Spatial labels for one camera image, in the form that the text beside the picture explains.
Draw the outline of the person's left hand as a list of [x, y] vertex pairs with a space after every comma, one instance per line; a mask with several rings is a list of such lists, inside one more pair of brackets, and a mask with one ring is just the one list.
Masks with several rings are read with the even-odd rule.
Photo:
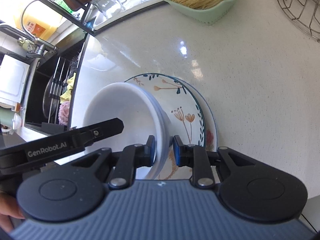
[[10, 217], [17, 219], [25, 219], [22, 211], [20, 210], [17, 200], [4, 193], [1, 192], [0, 195], [0, 214], [1, 214], [1, 228], [5, 232], [11, 232], [13, 230], [13, 224], [10, 220]]

